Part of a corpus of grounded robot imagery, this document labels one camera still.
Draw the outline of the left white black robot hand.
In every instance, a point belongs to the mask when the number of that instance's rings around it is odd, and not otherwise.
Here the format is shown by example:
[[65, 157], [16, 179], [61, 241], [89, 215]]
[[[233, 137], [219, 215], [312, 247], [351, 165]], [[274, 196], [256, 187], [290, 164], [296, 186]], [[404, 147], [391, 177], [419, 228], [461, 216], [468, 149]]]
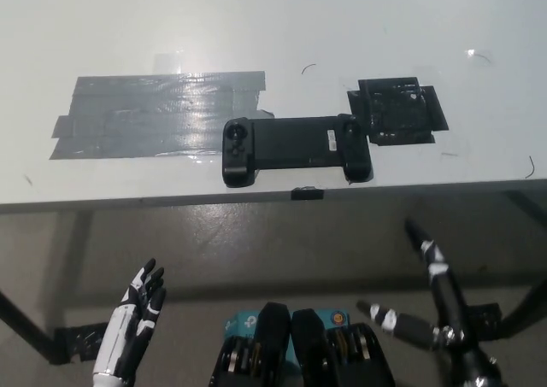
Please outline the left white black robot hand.
[[93, 367], [95, 387], [133, 386], [166, 298], [164, 269], [147, 261], [113, 311]]

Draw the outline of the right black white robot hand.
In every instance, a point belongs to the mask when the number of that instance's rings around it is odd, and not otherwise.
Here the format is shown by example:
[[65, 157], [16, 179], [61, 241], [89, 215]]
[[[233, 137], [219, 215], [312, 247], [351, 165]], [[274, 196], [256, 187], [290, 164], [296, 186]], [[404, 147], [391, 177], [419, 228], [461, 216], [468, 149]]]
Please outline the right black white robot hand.
[[405, 231], [413, 249], [426, 267], [428, 284], [438, 312], [438, 323], [360, 300], [358, 310], [381, 330], [424, 350], [467, 351], [478, 345], [468, 316], [468, 305], [459, 284], [437, 243], [415, 221], [405, 220]]

